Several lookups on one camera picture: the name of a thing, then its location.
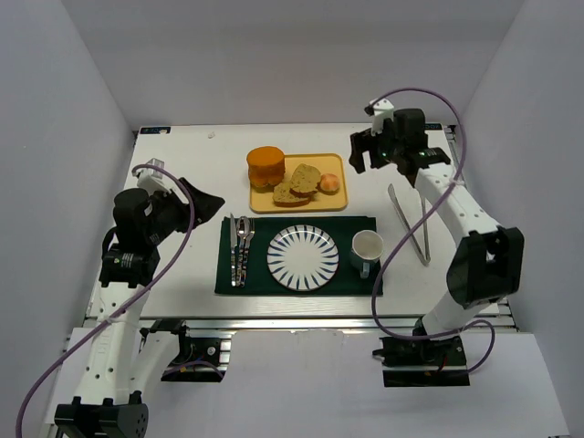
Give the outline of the seeded bread slice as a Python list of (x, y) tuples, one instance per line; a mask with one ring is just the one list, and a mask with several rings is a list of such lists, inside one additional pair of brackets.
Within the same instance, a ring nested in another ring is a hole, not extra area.
[(299, 196), (293, 194), (289, 182), (281, 182), (273, 190), (272, 201), (274, 205), (280, 207), (298, 207), (310, 203), (312, 197)]
[(295, 169), (290, 179), (290, 192), (301, 197), (312, 196), (318, 190), (320, 180), (321, 173), (319, 169), (301, 163)]

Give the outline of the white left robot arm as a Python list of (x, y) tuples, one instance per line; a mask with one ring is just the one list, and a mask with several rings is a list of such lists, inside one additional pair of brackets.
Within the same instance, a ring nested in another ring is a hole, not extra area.
[(151, 178), (114, 198), (113, 227), (101, 250), (102, 303), (89, 360), (71, 402), (58, 405), (54, 421), (67, 437), (142, 437), (149, 423), (146, 397), (171, 362), (187, 352), (179, 319), (139, 326), (160, 263), (158, 246), (209, 222), (224, 199), (202, 192), (184, 178), (190, 197), (179, 196)]

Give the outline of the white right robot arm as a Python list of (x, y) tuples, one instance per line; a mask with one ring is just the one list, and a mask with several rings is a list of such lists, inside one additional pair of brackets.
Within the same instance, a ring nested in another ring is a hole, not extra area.
[(373, 169), (395, 164), (430, 203), (456, 245), (446, 273), (447, 290), (413, 332), (417, 339), (451, 338), (483, 309), (517, 292), (525, 238), (518, 228), (498, 223), (457, 183), (449, 156), (429, 145), (421, 109), (396, 110), (383, 101), (366, 112), (372, 124), (351, 135), (351, 166), (363, 173), (365, 154)]

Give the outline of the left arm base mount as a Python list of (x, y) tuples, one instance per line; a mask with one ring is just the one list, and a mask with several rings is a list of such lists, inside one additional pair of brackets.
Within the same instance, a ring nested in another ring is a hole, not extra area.
[(221, 382), (226, 373), (227, 338), (211, 334), (191, 332), (186, 321), (177, 318), (155, 320), (149, 328), (140, 328), (141, 350), (145, 349), (150, 334), (170, 332), (178, 345), (178, 354), (172, 359), (161, 376), (169, 382)]

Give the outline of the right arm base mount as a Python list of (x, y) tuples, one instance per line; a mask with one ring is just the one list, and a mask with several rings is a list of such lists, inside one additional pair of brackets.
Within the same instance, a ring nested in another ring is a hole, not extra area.
[(385, 388), (466, 387), (470, 385), (461, 338), (406, 341), (381, 338), (372, 352), (381, 361)]

